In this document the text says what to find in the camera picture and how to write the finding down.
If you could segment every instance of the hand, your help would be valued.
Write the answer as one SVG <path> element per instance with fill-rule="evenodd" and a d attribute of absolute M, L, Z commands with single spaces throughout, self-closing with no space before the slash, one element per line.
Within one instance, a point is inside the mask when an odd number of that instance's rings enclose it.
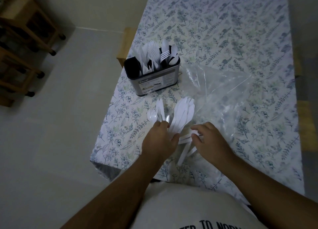
<path fill-rule="evenodd" d="M 149 159 L 156 159 L 163 163 L 176 150 L 179 134 L 175 134 L 170 141 L 168 135 L 169 123 L 155 122 L 142 142 L 141 154 Z"/>
<path fill-rule="evenodd" d="M 196 134 L 191 135 L 199 153 L 218 169 L 220 165 L 236 158 L 228 143 L 212 123 L 193 125 L 191 129 L 203 135 L 204 142 Z"/>

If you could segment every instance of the sticker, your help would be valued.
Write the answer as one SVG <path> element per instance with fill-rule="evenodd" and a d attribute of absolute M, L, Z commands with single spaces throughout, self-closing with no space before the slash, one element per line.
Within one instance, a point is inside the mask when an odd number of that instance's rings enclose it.
<path fill-rule="evenodd" d="M 139 86 L 142 94 L 147 94 L 153 91 L 171 86 L 175 80 L 175 69 L 166 73 L 150 76 L 149 78 L 139 81 Z"/>

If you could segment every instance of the t-shirt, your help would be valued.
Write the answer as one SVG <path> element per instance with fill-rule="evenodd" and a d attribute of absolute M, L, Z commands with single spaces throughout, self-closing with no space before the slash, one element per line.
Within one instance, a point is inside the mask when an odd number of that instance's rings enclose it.
<path fill-rule="evenodd" d="M 265 227 L 232 196 L 166 182 L 151 183 L 130 227 L 165 229 L 254 229 Z"/>

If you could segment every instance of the floral tablecloth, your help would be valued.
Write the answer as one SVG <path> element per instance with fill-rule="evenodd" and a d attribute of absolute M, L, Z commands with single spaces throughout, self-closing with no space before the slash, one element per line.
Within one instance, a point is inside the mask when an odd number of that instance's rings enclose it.
<path fill-rule="evenodd" d="M 288 1 L 148 0 L 132 46 L 164 38 L 177 45 L 181 65 L 200 63 L 255 77 L 230 146 L 304 194 Z M 112 180 L 141 153 L 150 129 L 147 111 L 158 98 L 166 113 L 173 111 L 181 98 L 179 85 L 138 97 L 122 70 L 90 158 L 102 175 Z M 165 161 L 156 179 L 224 191 L 247 202 L 228 178 L 216 180 L 208 162 L 189 157 L 177 166 L 180 153 Z"/>

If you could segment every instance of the transparent plastic wrapper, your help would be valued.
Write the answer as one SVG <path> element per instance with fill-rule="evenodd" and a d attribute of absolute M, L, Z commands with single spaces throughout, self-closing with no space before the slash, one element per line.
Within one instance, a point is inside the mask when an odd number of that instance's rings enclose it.
<path fill-rule="evenodd" d="M 183 66 L 182 96 L 194 99 L 193 122 L 211 122 L 227 142 L 234 137 L 243 104 L 249 96 L 252 76 L 220 71 L 199 64 Z"/>

